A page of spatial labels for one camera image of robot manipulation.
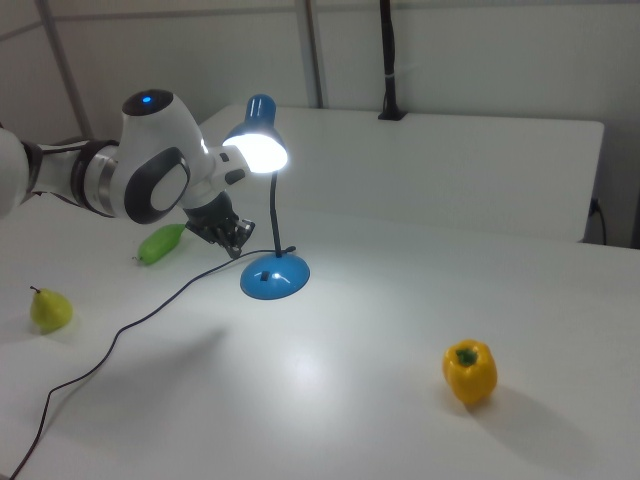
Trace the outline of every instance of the lamp light bulb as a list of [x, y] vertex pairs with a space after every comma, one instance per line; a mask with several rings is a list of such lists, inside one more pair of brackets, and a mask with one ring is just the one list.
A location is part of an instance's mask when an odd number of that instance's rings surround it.
[[267, 135], [248, 133], [231, 137], [222, 144], [234, 145], [247, 161], [253, 173], [270, 173], [280, 170], [287, 164], [287, 151], [282, 145]]

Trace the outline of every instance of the pepper stem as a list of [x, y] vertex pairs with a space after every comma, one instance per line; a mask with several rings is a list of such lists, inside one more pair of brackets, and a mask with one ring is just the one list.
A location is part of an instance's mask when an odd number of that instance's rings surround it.
[[476, 361], [478, 360], [478, 354], [470, 348], [462, 348], [460, 350], [456, 350], [456, 355], [458, 356], [460, 365], [462, 365], [463, 367], [470, 367], [471, 365], [475, 365]]

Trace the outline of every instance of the yellow bell pepper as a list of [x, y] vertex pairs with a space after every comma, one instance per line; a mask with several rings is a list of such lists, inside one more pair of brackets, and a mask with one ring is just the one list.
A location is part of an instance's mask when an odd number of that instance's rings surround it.
[[498, 371], [489, 347], [477, 340], [464, 340], [445, 352], [442, 373], [453, 394], [467, 405], [491, 394]]

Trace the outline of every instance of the lamp shade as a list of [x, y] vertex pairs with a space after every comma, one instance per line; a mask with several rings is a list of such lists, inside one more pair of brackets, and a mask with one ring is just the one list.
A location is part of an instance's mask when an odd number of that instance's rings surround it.
[[287, 164], [288, 155], [284, 142], [273, 126], [276, 104], [264, 94], [254, 95], [247, 104], [244, 122], [236, 126], [223, 146], [234, 145], [254, 173], [280, 170]]

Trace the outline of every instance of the white wall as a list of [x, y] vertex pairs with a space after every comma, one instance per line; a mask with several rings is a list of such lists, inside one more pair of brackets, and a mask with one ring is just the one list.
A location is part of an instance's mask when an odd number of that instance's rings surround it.
[[310, 106], [293, 0], [50, 3], [97, 137], [118, 138], [122, 103], [147, 88], [173, 91], [198, 122], [261, 92]]
[[[605, 212], [609, 242], [629, 245], [640, 189], [640, 5], [426, 8], [444, 2], [398, 3], [393, 22], [401, 107], [603, 122], [595, 195]], [[318, 0], [329, 108], [381, 108], [377, 8], [373, 0]], [[587, 234], [599, 242], [599, 223]]]
[[31, 0], [0, 0], [0, 122], [49, 143], [80, 134], [40, 15]]
[[[315, 106], [305, 3], [48, 0], [85, 127], [114, 138], [122, 102], [149, 87], [176, 92], [198, 121], [256, 92], [281, 105]], [[380, 109], [378, 3], [311, 2], [325, 107]], [[594, 192], [610, 243], [628, 246], [640, 190], [640, 3], [392, 3], [403, 108], [605, 124]], [[0, 61], [13, 66], [0, 78], [0, 121], [39, 142], [78, 135], [33, 2], [0, 0], [0, 12]], [[597, 243], [599, 223], [591, 223], [587, 240]]]

